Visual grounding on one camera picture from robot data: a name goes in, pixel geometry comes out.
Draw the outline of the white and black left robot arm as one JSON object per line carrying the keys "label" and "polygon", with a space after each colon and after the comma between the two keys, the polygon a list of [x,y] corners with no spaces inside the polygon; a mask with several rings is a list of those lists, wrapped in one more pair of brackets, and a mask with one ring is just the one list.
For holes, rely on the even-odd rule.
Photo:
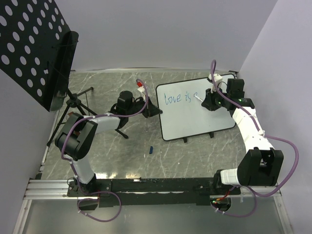
{"label": "white and black left robot arm", "polygon": [[86,196],[97,191],[96,174],[91,168],[88,152],[98,133],[119,130],[130,117],[142,114],[145,118],[162,114],[146,95],[133,97],[130,91],[122,91],[109,112],[98,116],[70,115],[64,127],[55,139],[55,145],[61,151],[61,158],[69,161],[74,172],[74,181]]}

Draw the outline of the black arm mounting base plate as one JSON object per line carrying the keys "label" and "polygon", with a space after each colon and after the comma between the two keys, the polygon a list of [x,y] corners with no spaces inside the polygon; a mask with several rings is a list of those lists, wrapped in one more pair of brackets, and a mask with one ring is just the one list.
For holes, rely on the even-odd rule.
{"label": "black arm mounting base plate", "polygon": [[239,188],[223,185],[212,177],[97,179],[94,191],[113,192],[123,206],[195,204],[209,206],[213,197],[240,195]]}

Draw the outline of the white whiteboard with black frame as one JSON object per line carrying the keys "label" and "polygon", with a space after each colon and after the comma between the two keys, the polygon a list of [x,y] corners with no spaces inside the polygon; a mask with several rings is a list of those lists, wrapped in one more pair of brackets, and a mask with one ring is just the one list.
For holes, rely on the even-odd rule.
{"label": "white whiteboard with black frame", "polygon": [[212,88],[207,78],[160,84],[156,98],[162,138],[164,141],[226,130],[235,126],[235,121],[225,108],[209,111],[201,106],[194,96],[205,98],[206,90]]}

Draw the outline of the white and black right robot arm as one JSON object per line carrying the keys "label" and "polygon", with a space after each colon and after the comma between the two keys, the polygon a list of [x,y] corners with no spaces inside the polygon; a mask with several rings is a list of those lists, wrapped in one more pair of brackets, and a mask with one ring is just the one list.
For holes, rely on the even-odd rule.
{"label": "white and black right robot arm", "polygon": [[237,168],[217,172],[219,178],[213,182],[214,191],[224,194],[230,185],[274,186],[284,156],[264,137],[253,101],[244,97],[244,80],[228,79],[226,92],[223,92],[219,86],[222,76],[209,75],[207,79],[212,87],[206,90],[201,106],[209,111],[225,108],[238,126],[246,149]]}

